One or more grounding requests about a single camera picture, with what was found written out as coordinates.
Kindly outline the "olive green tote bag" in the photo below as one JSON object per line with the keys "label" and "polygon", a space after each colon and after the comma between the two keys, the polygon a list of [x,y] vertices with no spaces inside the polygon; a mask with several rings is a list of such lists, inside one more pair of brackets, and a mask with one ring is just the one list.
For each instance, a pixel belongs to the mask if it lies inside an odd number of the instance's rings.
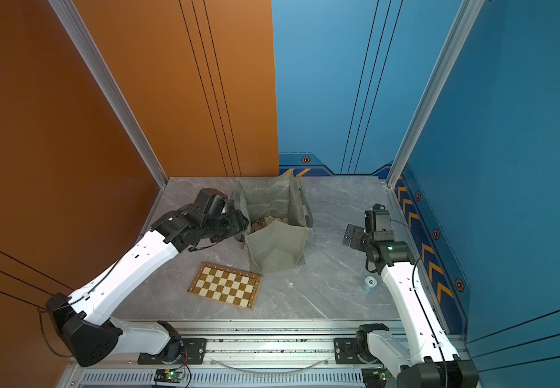
{"label": "olive green tote bag", "polygon": [[[231,198],[249,220],[238,239],[248,249],[252,272],[276,273],[305,265],[313,219],[298,178],[289,173],[267,180],[238,179]],[[266,216],[283,221],[253,232],[252,223]]]}

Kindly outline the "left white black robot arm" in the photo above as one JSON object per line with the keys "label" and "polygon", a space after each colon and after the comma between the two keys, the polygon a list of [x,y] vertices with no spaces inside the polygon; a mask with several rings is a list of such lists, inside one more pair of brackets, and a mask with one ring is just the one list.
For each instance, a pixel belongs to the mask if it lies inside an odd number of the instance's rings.
{"label": "left white black robot arm", "polygon": [[69,295],[46,303],[55,331],[82,367],[118,354],[142,354],[172,364],[184,350],[179,332],[166,321],[136,323],[113,317],[119,305],[152,273],[185,250],[209,240],[223,242],[249,226],[224,193],[202,189],[192,204],[169,211],[152,223],[120,260]]}

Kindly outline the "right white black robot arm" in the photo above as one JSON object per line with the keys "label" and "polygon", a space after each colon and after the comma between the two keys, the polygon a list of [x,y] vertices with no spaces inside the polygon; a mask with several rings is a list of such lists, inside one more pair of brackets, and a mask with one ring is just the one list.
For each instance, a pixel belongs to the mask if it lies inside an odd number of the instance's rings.
{"label": "right white black robot arm", "polygon": [[383,323],[360,326],[356,332],[356,359],[379,364],[364,370],[365,385],[384,387],[477,387],[479,372],[464,360],[433,312],[418,274],[419,261],[404,241],[397,241],[393,220],[384,205],[365,212],[365,225],[348,225],[344,245],[365,253],[368,272],[379,275],[391,293],[404,327],[401,344]]}

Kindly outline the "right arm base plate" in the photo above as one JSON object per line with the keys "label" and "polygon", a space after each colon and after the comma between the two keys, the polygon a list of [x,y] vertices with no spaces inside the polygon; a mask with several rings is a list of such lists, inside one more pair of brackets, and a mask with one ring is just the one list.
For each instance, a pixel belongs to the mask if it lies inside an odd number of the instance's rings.
{"label": "right arm base plate", "polygon": [[335,338],[334,355],[338,365],[372,364],[373,360],[360,354],[355,338]]}

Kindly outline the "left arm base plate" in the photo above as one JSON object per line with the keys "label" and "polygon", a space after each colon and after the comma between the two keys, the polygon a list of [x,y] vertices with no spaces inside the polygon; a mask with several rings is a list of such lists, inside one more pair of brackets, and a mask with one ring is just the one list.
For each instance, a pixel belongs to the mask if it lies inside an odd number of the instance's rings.
{"label": "left arm base plate", "polygon": [[139,365],[201,365],[206,354],[207,339],[171,339],[157,355],[139,354]]}

